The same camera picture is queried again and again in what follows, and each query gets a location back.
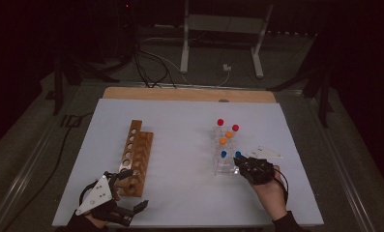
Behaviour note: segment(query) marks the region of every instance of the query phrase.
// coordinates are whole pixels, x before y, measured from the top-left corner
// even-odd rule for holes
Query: red cap
[[[233,125],[232,129],[233,129],[234,131],[238,131],[238,130],[239,130],[239,126],[238,126],[238,125]]]
[[[223,120],[223,119],[219,119],[219,120],[218,120],[218,125],[219,125],[219,126],[222,126],[223,124],[224,124],[224,120]]]

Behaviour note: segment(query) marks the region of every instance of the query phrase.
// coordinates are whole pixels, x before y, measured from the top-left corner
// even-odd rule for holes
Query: white table
[[[142,92],[142,89],[128,90]],[[221,95],[222,91],[209,93]],[[132,119],[142,120],[142,131],[151,131],[155,136],[143,196],[124,197],[118,203],[131,208],[142,200],[149,200],[148,207],[134,217],[131,227],[271,224],[243,177],[214,175],[210,130],[218,118],[223,118],[226,125],[240,125],[236,139],[243,154],[258,145],[281,153],[283,159],[269,161],[278,164],[288,179],[288,210],[293,211],[300,224],[323,223],[278,103],[102,99],[52,224],[67,224],[78,207],[81,191],[105,171],[117,172]]]

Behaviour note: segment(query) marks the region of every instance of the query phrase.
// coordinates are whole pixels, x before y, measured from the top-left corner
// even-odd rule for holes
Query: floor
[[[171,80],[167,76],[156,85],[164,88],[175,85],[177,88],[264,90],[295,76],[313,41],[307,37],[267,35],[260,51],[265,76],[258,79],[251,64],[250,38],[243,43],[221,45],[215,44],[221,42],[220,39],[198,35],[191,42],[189,72],[180,74],[181,40],[148,33],[142,37],[142,50],[162,57],[171,73]],[[144,52],[138,53],[140,66],[153,83],[164,76],[165,68],[145,58],[148,55]],[[231,70],[225,72],[223,64]],[[54,231],[51,222],[91,117],[84,117],[78,128],[68,129],[60,127],[64,116],[93,112],[107,86],[144,86],[134,62],[111,75],[119,79],[119,83],[104,83],[85,72],[82,76],[80,86],[65,83],[64,107],[58,116],[52,115],[54,102],[45,98],[53,90],[53,74],[44,78],[44,91],[0,141],[0,231],[8,224],[7,231]],[[384,231],[384,181],[336,90],[330,90],[333,110],[327,115],[329,128],[326,129],[316,116],[318,96],[305,99],[301,94],[304,85],[305,82],[296,83],[275,95],[325,222],[310,229],[315,232]],[[42,192],[28,203],[46,180]],[[269,227],[204,230],[272,231]]]

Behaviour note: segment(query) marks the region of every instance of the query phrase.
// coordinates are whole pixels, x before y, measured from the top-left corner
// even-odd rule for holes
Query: white cable
[[[230,71],[227,71],[227,77],[225,78],[225,81],[224,81],[222,84],[220,84],[220,85],[216,85],[215,88],[217,88],[217,87],[221,87],[223,84],[225,84],[225,82],[228,81],[228,78],[229,78],[229,77],[230,77]]]

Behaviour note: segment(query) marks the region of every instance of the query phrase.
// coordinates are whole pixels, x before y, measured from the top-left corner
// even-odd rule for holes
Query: black cable
[[[86,116],[89,116],[93,114],[92,113],[87,113],[87,114],[84,114],[82,116],[75,116],[75,115],[71,115],[71,116],[74,116],[74,117],[77,117],[77,119],[72,123],[72,125],[74,125],[75,123],[77,123],[78,121],[82,120],[84,117]],[[3,232],[7,231],[10,226],[15,222],[15,220],[19,217],[20,214],[23,213],[23,211],[25,211],[28,206],[32,203],[32,201],[35,200],[35,198],[44,190],[44,188],[46,187],[46,185],[49,183],[50,179],[53,177],[53,175],[55,174],[57,168],[59,167],[59,163],[61,161],[61,158],[62,158],[62,155],[63,155],[63,150],[65,148],[65,144],[66,144],[66,140],[68,138],[68,135],[69,133],[71,132],[73,127],[69,127],[65,136],[64,136],[64,139],[62,141],[62,145],[61,145],[61,149],[59,150],[59,154],[58,154],[58,159],[56,161],[56,164],[55,166],[53,167],[53,170],[52,172],[50,173],[49,177],[47,177],[46,181],[44,182],[44,184],[39,188],[39,190],[35,193],[35,195],[32,196],[31,199],[29,199],[28,202],[26,202],[26,204],[22,207],[22,209],[20,209],[20,211],[18,213],[15,214],[15,216],[13,217],[13,219],[7,224],[7,226],[2,230]]]
[[[176,88],[176,86],[175,86],[175,84],[174,84],[174,82],[173,82],[173,79],[172,79],[170,70],[168,69],[168,67],[167,67],[167,65],[165,64],[164,60],[163,60],[161,57],[159,57],[159,56],[157,56],[157,55],[155,55],[155,54],[152,54],[152,53],[150,53],[150,52],[143,51],[143,50],[139,50],[139,51],[142,52],[142,53],[145,53],[145,54],[147,54],[147,55],[149,55],[149,56],[154,57],[155,59],[151,59],[150,57],[143,56],[143,57],[145,57],[145,58],[148,58],[148,59],[151,59],[151,60],[154,60],[154,61],[158,62],[159,64],[161,64],[161,65],[163,66],[163,68],[164,68],[164,70],[165,70],[165,74],[164,74],[164,76],[163,76],[161,79],[157,80],[157,81],[153,84],[152,88],[153,88],[157,83],[159,83],[159,82],[163,81],[164,79],[166,79],[167,76],[169,77],[170,82],[171,82],[171,84],[173,85],[173,87]]]
[[[137,69],[137,72],[140,75],[140,78],[143,80],[144,84],[146,85],[147,88],[150,88],[149,81],[147,80],[149,77],[147,76],[146,73],[142,73],[142,70],[144,71],[143,67],[140,65],[140,62],[137,57],[137,53],[133,53],[133,58],[134,58],[134,63]]]
[[[279,180],[277,179],[276,177],[273,177],[273,179],[279,184],[279,186],[282,188],[282,191],[284,193],[284,202],[285,204],[287,204],[287,201],[288,201],[288,181],[287,179],[285,178],[284,174],[282,174],[279,170],[277,170],[276,168],[274,169],[275,171],[279,172],[280,175],[282,175],[282,177],[284,178],[284,181],[285,181],[285,184],[287,185],[287,188],[284,187],[284,184]]]
[[[156,60],[156,59],[153,59],[153,58],[151,58],[151,57],[148,57],[148,56],[145,56],[145,55],[141,55],[141,54],[139,54],[139,56],[141,56],[141,57],[143,57],[143,58],[146,58],[146,59],[149,59],[149,60],[152,60],[152,61],[155,61],[155,62],[157,62],[157,63],[160,63],[160,64],[164,67],[164,70],[165,70],[165,74],[164,74],[164,76],[161,77],[161,78],[159,78],[159,79],[156,80],[156,81],[153,81],[153,85],[152,85],[151,88],[154,88],[156,85],[159,86],[159,87],[161,87],[161,86],[159,85],[159,82],[163,81],[163,80],[167,77],[167,74],[169,73],[167,66],[164,64],[164,62],[163,62],[162,60]]]

